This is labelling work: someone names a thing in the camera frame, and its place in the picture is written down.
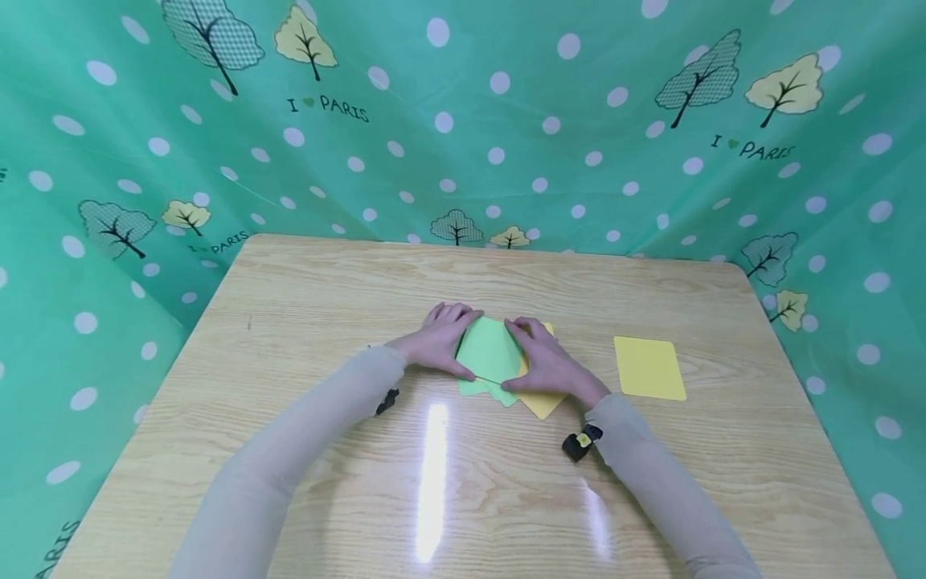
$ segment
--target polka dot fabric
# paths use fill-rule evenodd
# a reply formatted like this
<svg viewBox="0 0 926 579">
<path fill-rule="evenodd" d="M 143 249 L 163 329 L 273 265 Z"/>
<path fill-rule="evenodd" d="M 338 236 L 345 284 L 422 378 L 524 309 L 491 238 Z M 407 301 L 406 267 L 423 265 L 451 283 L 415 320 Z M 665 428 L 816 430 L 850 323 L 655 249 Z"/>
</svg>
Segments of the polka dot fabric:
<svg viewBox="0 0 926 579">
<path fill-rule="evenodd" d="M 191 3 L 229 12 L 224 74 L 173 28 Z M 926 7 L 300 0 L 306 63 L 285 14 L 238 4 L 15 16 L 15 44 L 69 33 L 0 57 L 0 423 L 30 425 L 7 574 L 81 518 L 242 245 L 289 233 L 741 268 L 897 574 L 922 575 Z M 524 244 L 493 243 L 510 227 Z"/>
</svg>

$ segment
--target wood grain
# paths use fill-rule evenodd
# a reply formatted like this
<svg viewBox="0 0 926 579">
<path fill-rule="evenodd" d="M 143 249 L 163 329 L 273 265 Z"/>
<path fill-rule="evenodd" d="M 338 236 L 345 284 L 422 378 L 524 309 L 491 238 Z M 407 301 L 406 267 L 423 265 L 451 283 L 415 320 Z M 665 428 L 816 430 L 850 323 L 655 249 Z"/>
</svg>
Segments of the wood grain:
<svg viewBox="0 0 926 579">
<path fill-rule="evenodd" d="M 891 568 L 743 273 L 729 264 L 258 235 L 248 240 L 56 568 L 166 576 L 221 463 L 366 344 L 441 301 L 553 323 L 617 390 L 612 336 L 675 343 L 686 402 L 634 398 L 766 577 Z M 410 371 L 299 487 L 270 576 L 683 577 L 581 424 Z"/>
</svg>

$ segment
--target sleeve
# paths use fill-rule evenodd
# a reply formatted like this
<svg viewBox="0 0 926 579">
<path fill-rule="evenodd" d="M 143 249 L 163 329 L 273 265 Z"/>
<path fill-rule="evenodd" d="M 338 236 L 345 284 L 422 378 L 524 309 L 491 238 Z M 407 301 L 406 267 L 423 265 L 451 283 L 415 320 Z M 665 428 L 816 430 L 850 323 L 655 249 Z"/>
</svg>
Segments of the sleeve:
<svg viewBox="0 0 926 579">
<path fill-rule="evenodd" d="M 633 493 L 693 579 L 760 579 L 761 574 L 723 514 L 691 474 L 659 443 L 621 394 L 585 415 L 601 429 L 595 443 Z"/>
<path fill-rule="evenodd" d="M 170 579 L 266 577 L 309 465 L 344 430 L 376 413 L 405 367 L 390 347 L 369 348 L 255 434 L 206 491 Z"/>
</svg>

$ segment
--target yellow card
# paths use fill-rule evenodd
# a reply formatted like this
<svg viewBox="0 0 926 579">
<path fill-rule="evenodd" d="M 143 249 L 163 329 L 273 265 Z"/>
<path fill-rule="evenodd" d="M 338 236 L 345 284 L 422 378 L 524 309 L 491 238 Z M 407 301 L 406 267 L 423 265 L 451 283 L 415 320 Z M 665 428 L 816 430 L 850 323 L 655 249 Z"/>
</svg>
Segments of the yellow card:
<svg viewBox="0 0 926 579">
<path fill-rule="evenodd" d="M 545 323 L 544 327 L 549 333 L 553 333 L 553 324 Z M 527 358 L 524 357 L 524 352 L 521 352 L 521 367 L 518 370 L 518 376 L 523 376 L 527 373 Z M 521 402 L 524 403 L 524 406 L 531 409 L 537 418 L 540 420 L 546 420 L 546 417 L 550 415 L 553 410 L 559 406 L 559 403 L 566 398 L 565 394 L 559 393 L 548 393 L 548 392 L 521 392 L 518 394 Z"/>
<path fill-rule="evenodd" d="M 672 342 L 614 336 L 620 390 L 630 396 L 686 400 Z"/>
</svg>

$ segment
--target cartoon tree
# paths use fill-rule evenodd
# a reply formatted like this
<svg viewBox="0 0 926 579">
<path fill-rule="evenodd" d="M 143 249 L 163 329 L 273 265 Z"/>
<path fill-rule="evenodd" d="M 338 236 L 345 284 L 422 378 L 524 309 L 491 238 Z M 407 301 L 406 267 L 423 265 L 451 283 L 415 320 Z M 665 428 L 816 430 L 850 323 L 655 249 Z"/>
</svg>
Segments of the cartoon tree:
<svg viewBox="0 0 926 579">
<path fill-rule="evenodd" d="M 797 332 L 801 327 L 801 318 L 807 311 L 807 294 L 781 290 L 775 296 L 775 303 L 778 313 L 769 318 L 769 321 L 781 320 L 785 328 Z"/>
<path fill-rule="evenodd" d="M 740 253 L 746 256 L 752 266 L 746 277 L 755 274 L 765 285 L 777 286 L 784 279 L 784 266 L 791 258 L 796 243 L 797 233 L 790 232 L 784 235 L 766 235 L 744 245 Z"/>
<path fill-rule="evenodd" d="M 713 105 L 733 94 L 733 84 L 740 76 L 736 57 L 740 54 L 740 31 L 733 30 L 717 41 L 695 62 L 666 82 L 656 97 L 663 108 L 679 109 L 671 128 L 679 126 L 688 107 Z"/>
<path fill-rule="evenodd" d="M 156 221 L 141 211 L 130 211 L 115 203 L 88 200 L 81 202 L 77 210 L 83 218 L 87 237 L 99 245 L 107 256 L 115 259 L 128 247 L 139 259 L 145 258 L 144 252 L 136 244 L 155 228 Z"/>
<path fill-rule="evenodd" d="M 769 110 L 759 127 L 765 129 L 775 111 L 803 115 L 817 108 L 817 103 L 823 98 L 820 90 L 821 76 L 823 69 L 818 66 L 817 54 L 814 53 L 800 57 L 793 65 L 775 70 L 753 82 L 746 91 L 746 100 Z"/>
<path fill-rule="evenodd" d="M 431 233 L 456 245 L 460 245 L 461 241 L 480 241 L 483 237 L 482 232 L 476 228 L 476 223 L 459 209 L 452 209 L 443 217 L 432 221 Z"/>
<path fill-rule="evenodd" d="M 232 14 L 225 0 L 163 0 L 161 8 L 183 50 L 221 70 L 231 93 L 238 95 L 228 71 L 253 67 L 264 57 L 251 27 Z"/>
<path fill-rule="evenodd" d="M 527 235 L 525 235 L 517 225 L 512 225 L 503 232 L 489 239 L 489 243 L 496 244 L 499 247 L 504 247 L 505 249 L 511 249 L 512 247 L 529 245 L 531 240 L 527 238 Z"/>
<path fill-rule="evenodd" d="M 311 64 L 316 81 L 321 80 L 319 67 L 338 66 L 334 51 L 321 38 L 315 22 L 309 19 L 305 10 L 297 4 L 290 8 L 289 16 L 273 35 L 273 40 L 277 44 L 277 52 L 283 56 Z"/>
<path fill-rule="evenodd" d="M 164 212 L 164 215 L 161 216 L 161 219 L 167 223 L 167 225 L 182 227 L 183 229 L 192 229 L 197 236 L 202 237 L 203 235 L 199 232 L 199 228 L 206 225 L 206 221 L 209 221 L 209 217 L 211 216 L 212 214 L 209 213 L 209 210 L 206 208 L 198 207 L 192 203 L 174 200 L 168 203 L 168 209 Z"/>
</svg>

